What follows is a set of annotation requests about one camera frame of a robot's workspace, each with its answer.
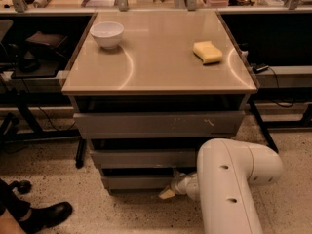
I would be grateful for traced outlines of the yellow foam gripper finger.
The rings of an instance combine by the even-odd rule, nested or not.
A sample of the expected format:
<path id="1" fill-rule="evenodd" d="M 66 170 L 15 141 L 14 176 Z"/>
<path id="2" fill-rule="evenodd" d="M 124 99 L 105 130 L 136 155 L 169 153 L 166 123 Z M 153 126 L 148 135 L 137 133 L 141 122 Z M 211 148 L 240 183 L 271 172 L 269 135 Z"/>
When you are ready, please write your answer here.
<path id="1" fill-rule="evenodd" d="M 159 198 L 162 200 L 173 198 L 176 193 L 171 189 L 170 186 L 165 187 L 160 193 Z"/>

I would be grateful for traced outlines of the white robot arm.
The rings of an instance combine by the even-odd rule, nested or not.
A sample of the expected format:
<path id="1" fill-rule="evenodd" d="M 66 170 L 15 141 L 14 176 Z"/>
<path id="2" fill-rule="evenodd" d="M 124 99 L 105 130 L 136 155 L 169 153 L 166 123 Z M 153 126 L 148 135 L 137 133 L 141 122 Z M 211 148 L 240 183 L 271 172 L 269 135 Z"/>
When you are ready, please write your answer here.
<path id="1" fill-rule="evenodd" d="M 201 146 L 197 171 L 175 171 L 159 197 L 198 200 L 205 234 L 263 234 L 250 188 L 276 182 L 282 171 L 280 156 L 267 146 L 215 138 Z"/>

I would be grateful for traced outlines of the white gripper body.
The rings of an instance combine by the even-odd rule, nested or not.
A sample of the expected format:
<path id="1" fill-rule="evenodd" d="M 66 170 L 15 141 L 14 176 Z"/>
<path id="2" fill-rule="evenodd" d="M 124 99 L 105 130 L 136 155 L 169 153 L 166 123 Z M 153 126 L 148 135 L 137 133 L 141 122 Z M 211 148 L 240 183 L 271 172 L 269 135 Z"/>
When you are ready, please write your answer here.
<path id="1" fill-rule="evenodd" d="M 199 182 L 196 173 L 185 174 L 176 172 L 170 188 L 175 195 L 187 195 L 194 201 L 200 200 Z"/>

